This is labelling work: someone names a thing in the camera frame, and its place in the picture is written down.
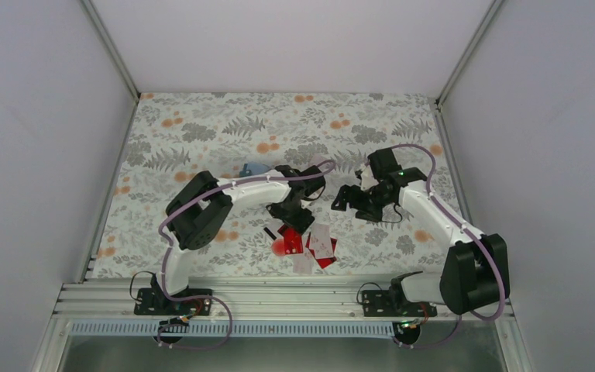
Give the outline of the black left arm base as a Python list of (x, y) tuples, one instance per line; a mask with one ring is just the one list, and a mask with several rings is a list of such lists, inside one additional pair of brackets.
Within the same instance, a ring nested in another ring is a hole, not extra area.
[(135, 315), (209, 315), (211, 300), (171, 301), (159, 288), (140, 288), (132, 297), (136, 302)]

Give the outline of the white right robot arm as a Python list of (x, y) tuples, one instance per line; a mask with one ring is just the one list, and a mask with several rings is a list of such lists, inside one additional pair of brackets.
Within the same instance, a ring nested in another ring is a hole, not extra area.
[(456, 315), (498, 319), (510, 296), (507, 244), (467, 222), (435, 192), (435, 168), (424, 173), (404, 168), (389, 147), (371, 153), (356, 172), (358, 185), (339, 189), (332, 209), (355, 210), (358, 219), (381, 222), (383, 208), (400, 206), (432, 235), (445, 254), (441, 270), (402, 274), (390, 283), (388, 303), (397, 315), (408, 315), (418, 303), (445, 305)]

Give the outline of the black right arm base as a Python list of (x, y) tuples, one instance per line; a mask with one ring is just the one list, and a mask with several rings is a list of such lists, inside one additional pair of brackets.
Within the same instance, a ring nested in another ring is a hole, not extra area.
[(365, 317), (436, 317), (438, 310), (428, 302), (409, 302), (404, 297), (392, 294), (388, 290), (362, 290), (357, 295)]

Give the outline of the blue leather card holder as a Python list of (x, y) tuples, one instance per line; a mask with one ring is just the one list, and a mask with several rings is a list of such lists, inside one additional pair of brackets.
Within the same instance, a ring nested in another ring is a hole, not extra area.
[(264, 174), (267, 171), (270, 171), (271, 167), (257, 162), (249, 162), (245, 163), (242, 166), (242, 170), (239, 172), (240, 177), (252, 177), (259, 174)]

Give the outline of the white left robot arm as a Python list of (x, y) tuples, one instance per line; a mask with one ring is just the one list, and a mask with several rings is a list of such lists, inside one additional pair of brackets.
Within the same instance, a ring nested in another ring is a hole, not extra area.
[(159, 288), (154, 304), (167, 314), (183, 307), (183, 291), (191, 276), (189, 253), (214, 240), (235, 209), (262, 205), (296, 233), (306, 233), (315, 221), (306, 203), (325, 189), (325, 175), (331, 171), (318, 166), (299, 171), (280, 165), (262, 174), (233, 179), (216, 178), (207, 170), (197, 174), (168, 204), (167, 217), (158, 229), (169, 248), (156, 275)]

